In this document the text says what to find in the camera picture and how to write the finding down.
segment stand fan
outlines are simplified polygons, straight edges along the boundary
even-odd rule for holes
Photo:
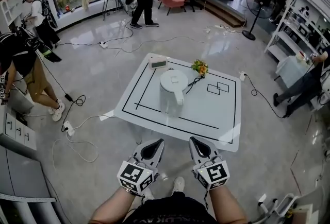
[[[256,16],[256,19],[253,22],[250,32],[244,30],[242,34],[250,40],[256,40],[255,36],[251,32],[257,22],[257,19],[269,18],[272,15],[275,4],[273,0],[246,0],[246,3],[251,13]]]

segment kettle lid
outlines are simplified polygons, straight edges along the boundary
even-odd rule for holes
[[[183,91],[188,86],[188,78],[179,70],[168,70],[160,76],[160,85],[169,92]]]

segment khaki shorts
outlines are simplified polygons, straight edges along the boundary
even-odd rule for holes
[[[24,80],[32,100],[37,102],[44,89],[50,85],[46,79],[39,57],[36,58],[32,70],[24,77]]]

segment white kettle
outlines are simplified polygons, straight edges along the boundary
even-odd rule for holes
[[[168,70],[160,76],[160,109],[179,117],[184,105],[183,90],[188,86],[187,76],[179,70]]]

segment tiled floor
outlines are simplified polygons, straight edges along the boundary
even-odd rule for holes
[[[263,50],[269,35],[258,25],[254,34],[256,41],[246,39],[240,33],[221,31],[212,26],[222,22],[206,11],[187,13],[180,9],[166,16],[165,7],[154,9],[154,21],[159,28],[134,30],[134,35],[125,40],[109,42],[109,48],[98,45],[62,45],[55,51],[63,59],[60,63],[45,62],[64,89],[73,98],[86,96],[82,107],[73,106],[68,120],[76,127],[91,115],[101,115],[115,108],[123,91],[147,53],[153,52],[179,60],[193,62],[196,58],[205,60],[211,69],[233,76],[240,71],[248,73],[254,85],[266,98],[272,99],[275,92],[282,90],[273,81],[275,60]],[[123,12],[111,13],[103,22],[102,17],[87,20],[60,33],[63,43],[97,43],[122,36],[130,31],[124,25],[129,22]],[[211,27],[207,34],[204,29]],[[167,40],[167,42],[142,42]],[[58,97],[64,98],[55,81],[47,74]],[[279,119],[261,96],[251,95],[252,86],[248,80],[242,83],[242,119],[239,150],[223,152],[230,170],[228,187],[245,209],[249,220],[258,216],[257,200],[266,193],[268,200],[282,199],[287,193],[299,194],[290,171],[290,165],[302,194],[315,188],[315,180],[321,172],[321,137],[324,126],[308,106],[296,111],[288,119]],[[285,106],[276,109],[279,115],[285,113]],[[32,114],[46,114],[47,109],[36,105]],[[66,214],[72,223],[86,223],[92,212],[118,188],[117,172],[123,160],[136,147],[132,131],[143,140],[161,137],[165,139],[166,151],[158,167],[161,174],[151,186],[156,198],[168,195],[176,176],[186,179],[186,194],[202,202],[204,189],[193,178],[192,162],[187,142],[131,125],[118,118],[100,121],[92,118],[76,133],[72,140],[91,141],[100,153],[94,163],[82,160],[69,146],[75,148],[88,160],[93,160],[96,149],[88,143],[69,144],[61,132],[61,122],[55,123],[50,116],[29,118],[31,126],[40,134],[38,138],[38,159],[55,187]],[[52,146],[54,147],[53,168]],[[321,183],[329,183],[325,174]]]

